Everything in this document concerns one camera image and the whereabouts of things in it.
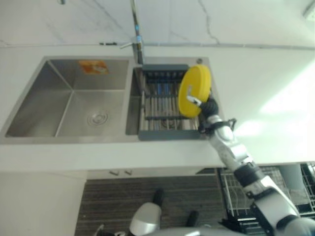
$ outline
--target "gray dish rack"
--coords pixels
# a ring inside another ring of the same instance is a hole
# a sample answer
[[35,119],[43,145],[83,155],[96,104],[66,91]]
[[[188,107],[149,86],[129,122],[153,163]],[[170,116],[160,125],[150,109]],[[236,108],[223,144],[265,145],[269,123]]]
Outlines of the gray dish rack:
[[[292,200],[301,216],[315,219],[315,163],[304,163],[300,166],[303,190],[288,189],[277,166],[262,167],[262,170]],[[265,236],[264,230],[250,210],[252,201],[246,197],[233,173],[227,169],[220,169],[219,179],[227,214],[227,219],[222,221],[224,225],[247,235]]]
[[180,114],[178,92],[185,64],[147,64],[142,67],[140,140],[198,139],[199,118]]

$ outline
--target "white countertop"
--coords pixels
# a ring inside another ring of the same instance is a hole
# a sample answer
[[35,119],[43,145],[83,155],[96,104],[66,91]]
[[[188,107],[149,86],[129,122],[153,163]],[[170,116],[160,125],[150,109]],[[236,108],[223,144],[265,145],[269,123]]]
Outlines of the white countertop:
[[[258,164],[315,160],[310,152],[311,140],[315,140],[310,118],[315,113],[307,103],[314,98],[310,80],[315,74],[314,51],[147,47],[146,55],[209,57],[222,112],[225,118],[238,119],[236,133]],[[125,57],[132,52],[109,46],[1,48],[0,129],[46,56]],[[292,83],[297,89],[290,88]],[[283,99],[282,94],[291,99]],[[288,108],[293,97],[297,99]],[[275,108],[277,104],[284,111]],[[222,163],[207,141],[0,145],[3,172],[187,166]]]

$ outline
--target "faucet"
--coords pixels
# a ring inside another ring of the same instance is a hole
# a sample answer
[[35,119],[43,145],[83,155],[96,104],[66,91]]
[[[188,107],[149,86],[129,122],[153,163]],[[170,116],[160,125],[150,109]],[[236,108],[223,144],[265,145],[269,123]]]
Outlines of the faucet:
[[137,9],[136,9],[136,0],[130,0],[131,4],[131,10],[132,10],[132,17],[133,17],[133,23],[134,23],[134,29],[136,32],[136,36],[132,38],[130,43],[127,43],[120,48],[125,48],[128,46],[132,46],[133,49],[133,56],[138,64],[144,64],[144,44],[142,40],[142,36],[140,34],[140,27],[139,27],[139,21],[137,16]]

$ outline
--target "floor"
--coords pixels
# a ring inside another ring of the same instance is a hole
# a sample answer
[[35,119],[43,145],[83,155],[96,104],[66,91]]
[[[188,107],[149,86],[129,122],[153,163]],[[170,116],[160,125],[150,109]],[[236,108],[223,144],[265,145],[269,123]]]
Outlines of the floor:
[[101,224],[108,232],[127,231],[158,188],[165,191],[161,228],[184,226],[191,210],[199,211],[198,225],[219,225],[223,204],[215,176],[88,180],[75,235],[92,236]]

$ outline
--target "marble wall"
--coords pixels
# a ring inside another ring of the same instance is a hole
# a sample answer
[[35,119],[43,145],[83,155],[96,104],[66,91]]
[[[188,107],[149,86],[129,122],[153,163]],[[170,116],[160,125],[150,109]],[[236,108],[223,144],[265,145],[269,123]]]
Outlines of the marble wall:
[[[315,45],[311,0],[137,0],[145,42]],[[128,42],[129,0],[1,0],[0,47]]]

